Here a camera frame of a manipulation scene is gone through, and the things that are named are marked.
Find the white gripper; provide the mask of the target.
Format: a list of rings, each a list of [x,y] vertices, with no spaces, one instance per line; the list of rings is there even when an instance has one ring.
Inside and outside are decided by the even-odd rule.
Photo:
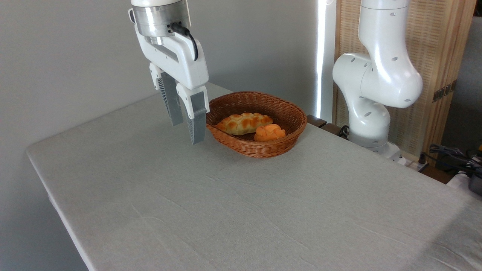
[[[154,87],[162,95],[172,125],[183,122],[179,96],[185,105],[191,142],[198,144],[204,140],[206,115],[210,111],[204,86],[209,76],[203,49],[183,25],[170,24],[165,28],[169,36],[146,37],[134,26],[141,50],[151,62]]]

